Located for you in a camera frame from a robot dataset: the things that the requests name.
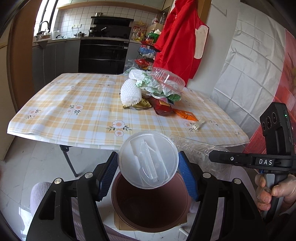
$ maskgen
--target tablecloth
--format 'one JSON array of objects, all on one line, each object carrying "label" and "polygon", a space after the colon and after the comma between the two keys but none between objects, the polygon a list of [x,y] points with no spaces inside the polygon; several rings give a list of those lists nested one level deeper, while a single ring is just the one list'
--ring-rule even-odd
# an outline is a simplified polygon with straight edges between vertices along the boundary
[{"label": "tablecloth", "polygon": [[249,142],[241,128],[210,98],[184,88],[176,109],[190,111],[206,123],[198,132],[177,115],[154,109],[122,108],[120,88],[126,76],[62,74],[35,94],[13,117],[7,132],[45,142],[88,148],[118,149],[132,134],[156,130],[213,145]]}]

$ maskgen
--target tiled wall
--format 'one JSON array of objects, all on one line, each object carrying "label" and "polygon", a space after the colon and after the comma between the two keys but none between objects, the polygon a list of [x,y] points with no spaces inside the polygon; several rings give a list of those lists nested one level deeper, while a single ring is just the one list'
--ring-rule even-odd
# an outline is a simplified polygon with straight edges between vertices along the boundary
[{"label": "tiled wall", "polygon": [[[67,37],[71,37],[80,31],[88,36],[91,26],[91,17],[94,16],[96,12],[102,12],[103,16],[132,18],[134,21],[142,20],[142,22],[148,23],[148,26],[151,25],[155,17],[155,13],[123,7],[100,6],[73,8],[71,10],[58,12],[54,31],[60,30],[60,34],[62,36],[67,35]],[[81,28],[72,29],[71,26],[74,24],[81,24]]]}]

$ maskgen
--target camera lens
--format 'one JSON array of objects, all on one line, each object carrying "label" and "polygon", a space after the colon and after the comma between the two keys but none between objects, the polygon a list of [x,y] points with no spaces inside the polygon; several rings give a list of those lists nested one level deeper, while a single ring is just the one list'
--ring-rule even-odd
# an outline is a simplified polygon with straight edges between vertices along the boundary
[{"label": "camera lens", "polygon": [[265,131],[265,129],[266,129],[265,122],[262,122],[262,129],[263,129],[263,131]]},{"label": "camera lens", "polygon": [[271,128],[271,119],[269,116],[266,118],[266,124],[267,124],[267,128],[270,129]]},{"label": "camera lens", "polygon": [[272,113],[271,118],[272,118],[272,122],[276,123],[277,117],[276,117],[276,114],[274,112]]}]

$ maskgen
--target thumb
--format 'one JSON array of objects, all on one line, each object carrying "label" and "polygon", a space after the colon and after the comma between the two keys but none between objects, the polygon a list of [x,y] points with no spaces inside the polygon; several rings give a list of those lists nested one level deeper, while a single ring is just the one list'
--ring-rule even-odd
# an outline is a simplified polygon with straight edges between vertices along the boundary
[{"label": "thumb", "polygon": [[296,177],[289,174],[288,177],[280,182],[278,185],[275,185],[271,194],[275,197],[285,197],[286,203],[294,203],[296,200]]}]

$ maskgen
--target silver bolt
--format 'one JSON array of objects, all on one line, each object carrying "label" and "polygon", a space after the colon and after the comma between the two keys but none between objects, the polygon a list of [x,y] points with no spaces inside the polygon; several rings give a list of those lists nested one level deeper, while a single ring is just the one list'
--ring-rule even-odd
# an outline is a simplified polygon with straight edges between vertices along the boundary
[{"label": "silver bolt", "polygon": [[208,173],[208,172],[205,172],[202,176],[203,176],[204,178],[210,178],[210,177],[211,177],[211,174]]},{"label": "silver bolt", "polygon": [[92,172],[87,172],[85,175],[85,178],[91,178],[93,176]]},{"label": "silver bolt", "polygon": [[55,179],[54,183],[55,184],[60,184],[62,182],[62,180],[60,178]]},{"label": "silver bolt", "polygon": [[238,179],[238,178],[235,178],[234,183],[235,183],[235,184],[241,184],[242,181],[241,181],[240,179]]}]

